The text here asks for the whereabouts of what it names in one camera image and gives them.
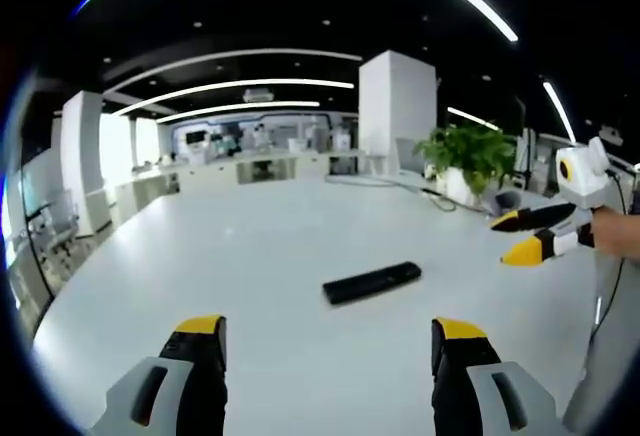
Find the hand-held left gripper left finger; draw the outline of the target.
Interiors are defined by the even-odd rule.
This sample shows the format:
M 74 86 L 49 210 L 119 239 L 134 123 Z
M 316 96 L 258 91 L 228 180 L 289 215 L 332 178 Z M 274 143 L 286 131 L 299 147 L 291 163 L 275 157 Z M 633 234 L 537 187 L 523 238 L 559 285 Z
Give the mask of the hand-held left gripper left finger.
M 188 319 L 160 353 L 142 359 L 106 393 L 91 435 L 221 435 L 228 390 L 226 318 Z

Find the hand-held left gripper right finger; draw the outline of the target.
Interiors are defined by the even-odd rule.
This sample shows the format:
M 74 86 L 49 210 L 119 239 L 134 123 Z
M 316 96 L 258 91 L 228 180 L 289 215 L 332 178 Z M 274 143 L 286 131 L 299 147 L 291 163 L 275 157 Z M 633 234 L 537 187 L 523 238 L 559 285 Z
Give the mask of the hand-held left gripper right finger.
M 556 435 L 555 400 L 519 364 L 503 361 L 479 327 L 432 320 L 431 404 L 438 435 Z

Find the person's right hand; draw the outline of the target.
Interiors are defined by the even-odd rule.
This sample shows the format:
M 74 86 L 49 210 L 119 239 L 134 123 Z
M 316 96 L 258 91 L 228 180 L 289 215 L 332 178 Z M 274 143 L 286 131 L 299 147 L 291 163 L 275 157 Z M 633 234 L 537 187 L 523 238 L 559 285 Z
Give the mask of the person's right hand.
M 626 257 L 627 217 L 610 208 L 601 207 L 592 215 L 592 235 L 596 250 L 612 256 Z

